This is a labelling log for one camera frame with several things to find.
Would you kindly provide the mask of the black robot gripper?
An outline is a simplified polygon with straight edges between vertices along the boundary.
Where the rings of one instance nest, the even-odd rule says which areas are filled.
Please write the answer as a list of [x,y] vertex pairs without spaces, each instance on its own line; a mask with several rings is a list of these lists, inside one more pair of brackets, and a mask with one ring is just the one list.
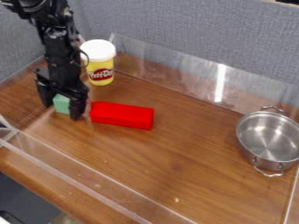
[[69,118],[77,120],[85,112],[88,87],[80,80],[80,48],[65,31],[46,31],[42,35],[46,68],[34,70],[34,84],[45,108],[60,94],[69,98]]

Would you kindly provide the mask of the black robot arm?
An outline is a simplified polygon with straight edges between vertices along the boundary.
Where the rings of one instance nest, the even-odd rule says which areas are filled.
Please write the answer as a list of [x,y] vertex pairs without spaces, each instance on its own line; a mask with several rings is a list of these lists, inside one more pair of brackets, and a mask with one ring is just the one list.
[[69,118],[85,112],[89,88],[80,79],[80,32],[68,0],[0,0],[20,19],[36,27],[44,46],[46,68],[36,68],[34,84],[45,108],[56,94],[69,99]]

